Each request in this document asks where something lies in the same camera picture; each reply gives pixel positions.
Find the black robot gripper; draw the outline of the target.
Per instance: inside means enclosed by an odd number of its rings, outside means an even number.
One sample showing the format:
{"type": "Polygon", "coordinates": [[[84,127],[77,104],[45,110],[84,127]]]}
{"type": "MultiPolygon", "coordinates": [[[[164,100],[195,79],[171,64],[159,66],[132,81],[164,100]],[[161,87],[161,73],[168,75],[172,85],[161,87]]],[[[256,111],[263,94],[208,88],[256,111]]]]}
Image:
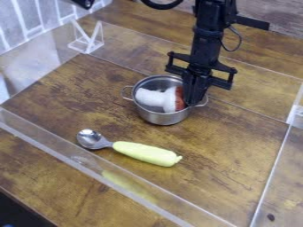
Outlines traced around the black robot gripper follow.
{"type": "Polygon", "coordinates": [[[199,106],[211,85],[227,90],[237,73],[219,61],[224,30],[235,23],[235,0],[196,0],[191,54],[171,51],[165,71],[183,78],[183,100],[199,106]]]}

